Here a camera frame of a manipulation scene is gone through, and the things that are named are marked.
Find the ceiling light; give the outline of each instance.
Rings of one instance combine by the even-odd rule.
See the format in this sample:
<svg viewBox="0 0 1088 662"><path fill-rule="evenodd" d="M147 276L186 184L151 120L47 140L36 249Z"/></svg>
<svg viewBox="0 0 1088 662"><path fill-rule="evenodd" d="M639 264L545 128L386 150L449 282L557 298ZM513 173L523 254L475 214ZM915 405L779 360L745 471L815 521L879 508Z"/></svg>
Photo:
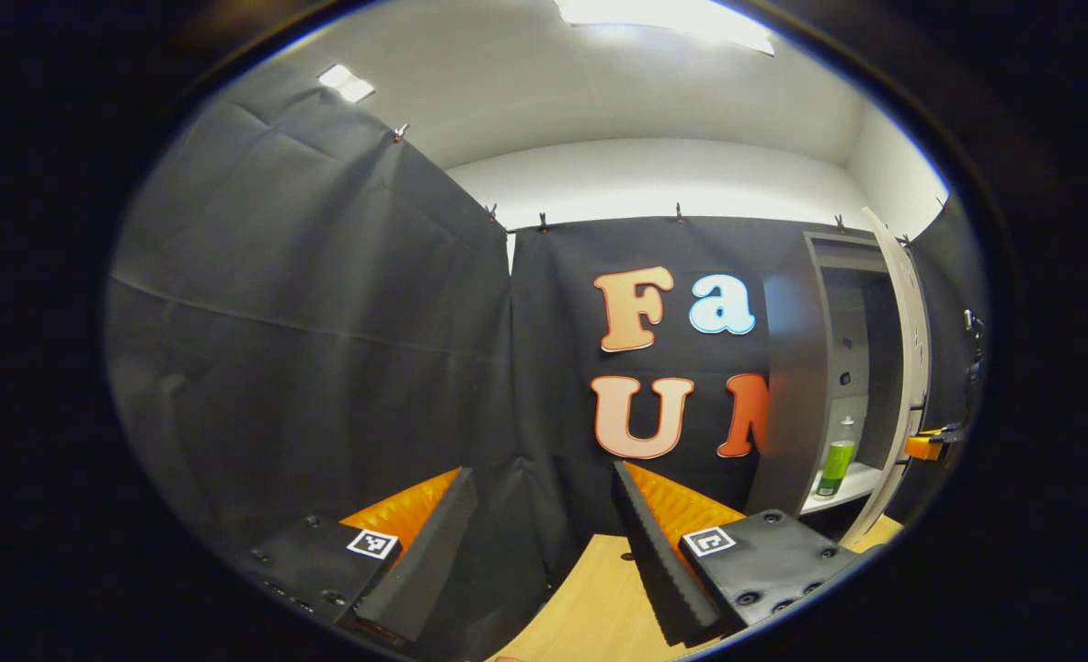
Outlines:
<svg viewBox="0 0 1088 662"><path fill-rule="evenodd" d="M768 29L712 0L556 0L572 25L665 26L774 54Z"/></svg>
<svg viewBox="0 0 1088 662"><path fill-rule="evenodd" d="M354 73L347 71L343 64L335 64L319 75L319 83L326 87L334 88L350 102L362 101L376 90L368 81L360 79Z"/></svg>

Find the cabinet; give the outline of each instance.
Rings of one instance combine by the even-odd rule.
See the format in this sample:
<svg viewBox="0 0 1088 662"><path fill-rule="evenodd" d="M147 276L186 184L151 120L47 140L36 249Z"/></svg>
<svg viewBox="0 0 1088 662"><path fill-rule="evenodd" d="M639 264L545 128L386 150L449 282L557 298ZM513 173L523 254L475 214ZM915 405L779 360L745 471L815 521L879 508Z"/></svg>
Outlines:
<svg viewBox="0 0 1088 662"><path fill-rule="evenodd" d="M881 514L927 387L918 360L926 357L926 318L923 299L908 298L906 274L914 282L914 269L906 265L908 256L879 222L873 235L803 232L764 281L770 409L747 511L801 516L868 498L843 543ZM838 494L814 499L826 449L846 416L854 419L854 461Z"/></svg>

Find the white ceiling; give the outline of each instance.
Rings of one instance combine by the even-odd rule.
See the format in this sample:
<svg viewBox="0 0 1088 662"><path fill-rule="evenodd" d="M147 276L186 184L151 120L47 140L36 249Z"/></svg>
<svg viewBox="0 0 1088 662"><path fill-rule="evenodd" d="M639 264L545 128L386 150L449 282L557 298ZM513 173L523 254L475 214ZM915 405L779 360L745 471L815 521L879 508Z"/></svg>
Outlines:
<svg viewBox="0 0 1088 662"><path fill-rule="evenodd" d="M609 138L698 138L849 162L863 99L781 38L774 58L640 26L570 26L553 0L388 0L282 54L342 63L360 102L438 168Z"/></svg>

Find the open cabinet door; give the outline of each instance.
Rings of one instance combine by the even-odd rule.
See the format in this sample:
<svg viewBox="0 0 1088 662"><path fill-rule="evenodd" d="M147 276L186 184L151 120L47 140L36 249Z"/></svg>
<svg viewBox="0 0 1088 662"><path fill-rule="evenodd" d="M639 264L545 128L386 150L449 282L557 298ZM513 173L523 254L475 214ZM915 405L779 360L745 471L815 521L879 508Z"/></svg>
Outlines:
<svg viewBox="0 0 1088 662"><path fill-rule="evenodd" d="M890 458L898 458L904 446L904 441L913 424L918 424L918 413L923 410L927 400L927 381L929 381L929 339L927 339L927 314L924 309L924 296L918 287L918 280L915 277L913 260L907 252L902 248L900 242L893 237L888 226L879 221L879 217L873 212L870 207L863 207L863 216L871 225L875 238L878 240L879 248L883 259L888 263L888 275L891 277L891 285L895 293L895 303L900 307L900 329L902 333L902 397L900 401L900 415L895 422L895 431L892 436ZM883 471L883 479L871 491L871 497L866 501L858 518L842 537L842 545L854 543L863 537L873 524L882 514L889 501L895 493L895 488L900 487L902 478L902 465L889 462Z"/></svg>

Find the light blue letter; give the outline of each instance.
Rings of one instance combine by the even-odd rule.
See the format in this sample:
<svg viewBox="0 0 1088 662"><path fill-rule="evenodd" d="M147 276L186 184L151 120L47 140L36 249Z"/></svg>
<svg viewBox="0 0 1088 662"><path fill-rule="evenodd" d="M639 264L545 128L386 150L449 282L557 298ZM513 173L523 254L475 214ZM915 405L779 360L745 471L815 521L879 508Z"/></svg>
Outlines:
<svg viewBox="0 0 1088 662"><path fill-rule="evenodd" d="M707 296L716 290L719 296ZM691 306L691 326L703 334L719 334L727 328L731 334L742 335L757 327L757 318L749 310L749 289L738 278L704 275L691 285L691 294L698 297Z"/></svg>

